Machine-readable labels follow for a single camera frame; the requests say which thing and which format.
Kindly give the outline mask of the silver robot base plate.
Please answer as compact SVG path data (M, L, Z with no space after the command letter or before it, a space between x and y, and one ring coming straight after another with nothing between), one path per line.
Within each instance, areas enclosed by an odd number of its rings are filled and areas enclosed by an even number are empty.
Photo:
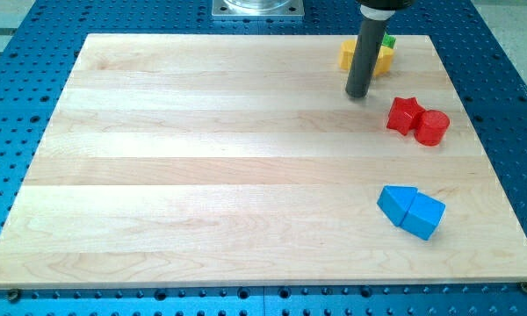
M302 18L304 15L303 0L212 0L214 18Z

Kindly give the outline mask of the black robot arm end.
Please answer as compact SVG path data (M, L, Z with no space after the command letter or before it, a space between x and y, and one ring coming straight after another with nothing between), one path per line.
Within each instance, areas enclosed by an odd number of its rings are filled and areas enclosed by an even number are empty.
M407 9L415 0L357 0L361 13L375 21L388 20L396 11Z

